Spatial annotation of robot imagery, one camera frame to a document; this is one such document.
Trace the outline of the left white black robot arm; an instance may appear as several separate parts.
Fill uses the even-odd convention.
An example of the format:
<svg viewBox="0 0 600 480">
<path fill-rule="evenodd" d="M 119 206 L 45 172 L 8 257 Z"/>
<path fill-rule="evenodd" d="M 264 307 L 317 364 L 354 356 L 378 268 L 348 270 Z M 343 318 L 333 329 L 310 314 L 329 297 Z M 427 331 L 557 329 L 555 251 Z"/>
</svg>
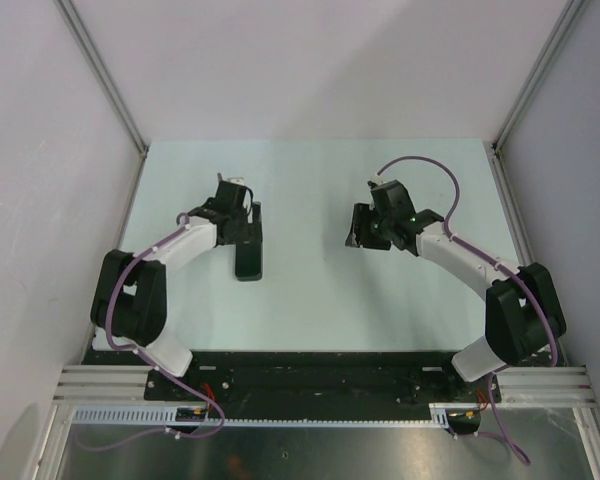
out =
<svg viewBox="0 0 600 480">
<path fill-rule="evenodd" d="M 168 276 L 217 247 L 235 248 L 234 276 L 263 277 L 261 204 L 241 177 L 220 178 L 213 196 L 178 214 L 177 228 L 141 252 L 109 251 L 102 263 L 90 319 L 114 351 L 130 351 L 168 373 L 177 398 L 194 397 L 201 376 L 189 368 L 190 349 L 167 327 Z"/>
</svg>

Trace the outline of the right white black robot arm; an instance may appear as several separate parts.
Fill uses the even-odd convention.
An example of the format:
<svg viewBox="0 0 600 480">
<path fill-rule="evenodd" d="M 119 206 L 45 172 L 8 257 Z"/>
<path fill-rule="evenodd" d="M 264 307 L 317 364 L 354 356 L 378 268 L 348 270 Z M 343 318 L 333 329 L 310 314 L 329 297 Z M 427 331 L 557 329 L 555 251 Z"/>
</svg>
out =
<svg viewBox="0 0 600 480">
<path fill-rule="evenodd" d="M 397 180 L 371 180 L 368 186 L 372 201 L 354 205 L 345 245 L 407 251 L 443 268 L 485 303 L 484 335 L 454 354 L 452 369 L 441 376 L 449 399 L 466 400 L 478 379 L 517 365 L 544 347 L 557 350 L 567 325 L 545 266 L 503 260 L 450 233 L 443 216 L 430 209 L 418 212 Z"/>
</svg>

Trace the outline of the black glasses case beige lining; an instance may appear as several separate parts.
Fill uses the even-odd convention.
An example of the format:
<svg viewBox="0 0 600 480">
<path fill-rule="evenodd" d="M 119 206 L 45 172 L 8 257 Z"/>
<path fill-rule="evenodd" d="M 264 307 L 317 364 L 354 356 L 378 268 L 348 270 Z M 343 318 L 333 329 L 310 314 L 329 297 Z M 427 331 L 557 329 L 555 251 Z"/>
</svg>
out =
<svg viewBox="0 0 600 480">
<path fill-rule="evenodd" d="M 262 279 L 263 248 L 261 242 L 244 243 L 236 246 L 234 275 L 242 282 Z"/>
</svg>

